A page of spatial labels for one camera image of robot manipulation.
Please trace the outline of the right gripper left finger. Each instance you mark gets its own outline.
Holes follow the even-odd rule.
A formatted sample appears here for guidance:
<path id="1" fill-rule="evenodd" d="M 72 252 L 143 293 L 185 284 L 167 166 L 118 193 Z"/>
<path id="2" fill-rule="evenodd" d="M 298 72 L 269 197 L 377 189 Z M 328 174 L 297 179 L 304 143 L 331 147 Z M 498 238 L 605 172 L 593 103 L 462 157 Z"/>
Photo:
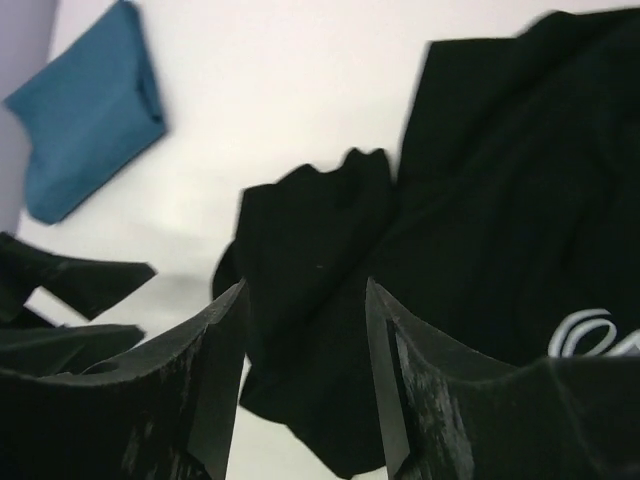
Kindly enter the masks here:
<path id="1" fill-rule="evenodd" d="M 222 479 L 249 289 L 81 374 L 1 373 L 5 479 Z"/>

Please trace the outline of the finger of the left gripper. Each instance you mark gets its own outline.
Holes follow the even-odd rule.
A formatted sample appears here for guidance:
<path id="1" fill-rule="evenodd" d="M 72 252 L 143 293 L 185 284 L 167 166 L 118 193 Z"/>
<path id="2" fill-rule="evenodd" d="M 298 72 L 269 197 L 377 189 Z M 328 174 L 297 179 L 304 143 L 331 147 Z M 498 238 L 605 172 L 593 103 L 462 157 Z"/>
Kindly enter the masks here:
<path id="1" fill-rule="evenodd" d="M 84 318 L 93 320 L 151 280 L 147 263 L 56 255 L 1 234 L 1 319 L 14 321 L 42 287 Z"/>
<path id="2" fill-rule="evenodd" d="M 143 338 L 133 325 L 55 326 L 30 310 L 1 322 L 1 373 L 81 374 Z"/>

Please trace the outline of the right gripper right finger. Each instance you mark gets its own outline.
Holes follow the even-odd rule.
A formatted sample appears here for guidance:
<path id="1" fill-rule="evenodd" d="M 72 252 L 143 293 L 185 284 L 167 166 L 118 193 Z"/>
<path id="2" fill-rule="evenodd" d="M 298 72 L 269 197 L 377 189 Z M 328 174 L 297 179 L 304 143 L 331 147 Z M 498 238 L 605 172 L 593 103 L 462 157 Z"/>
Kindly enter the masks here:
<path id="1" fill-rule="evenodd" d="M 515 367 L 422 321 L 374 281 L 366 322 L 392 479 L 635 479 L 639 353 Z"/>

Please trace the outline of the black t-shirt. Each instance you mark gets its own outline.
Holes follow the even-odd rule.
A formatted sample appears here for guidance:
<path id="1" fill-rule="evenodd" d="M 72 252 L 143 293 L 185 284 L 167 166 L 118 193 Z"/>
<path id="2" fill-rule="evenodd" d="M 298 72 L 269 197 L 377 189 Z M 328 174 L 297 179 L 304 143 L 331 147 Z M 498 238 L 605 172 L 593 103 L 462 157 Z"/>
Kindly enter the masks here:
<path id="1" fill-rule="evenodd" d="M 212 292 L 249 289 L 240 396 L 331 472 L 386 468 L 374 281 L 515 367 L 639 353 L 639 12 L 433 42 L 397 169 L 351 150 L 246 189 Z"/>

